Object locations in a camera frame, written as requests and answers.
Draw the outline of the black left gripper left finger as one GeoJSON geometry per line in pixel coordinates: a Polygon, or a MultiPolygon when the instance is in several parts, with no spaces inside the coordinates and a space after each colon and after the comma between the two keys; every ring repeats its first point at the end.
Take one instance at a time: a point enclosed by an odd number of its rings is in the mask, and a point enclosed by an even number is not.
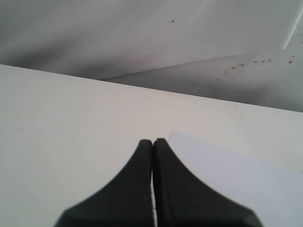
{"type": "Polygon", "coordinates": [[[57,227],[152,227],[152,142],[141,140],[101,190],[62,213],[57,227]]]}

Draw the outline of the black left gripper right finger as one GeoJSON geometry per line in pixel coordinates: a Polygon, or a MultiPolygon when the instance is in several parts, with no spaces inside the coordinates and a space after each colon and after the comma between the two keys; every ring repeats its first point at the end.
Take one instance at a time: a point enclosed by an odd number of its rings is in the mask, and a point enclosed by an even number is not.
{"type": "Polygon", "coordinates": [[[253,210],[194,176],[165,139],[153,145],[153,190],[160,227],[260,227],[253,210]]]}

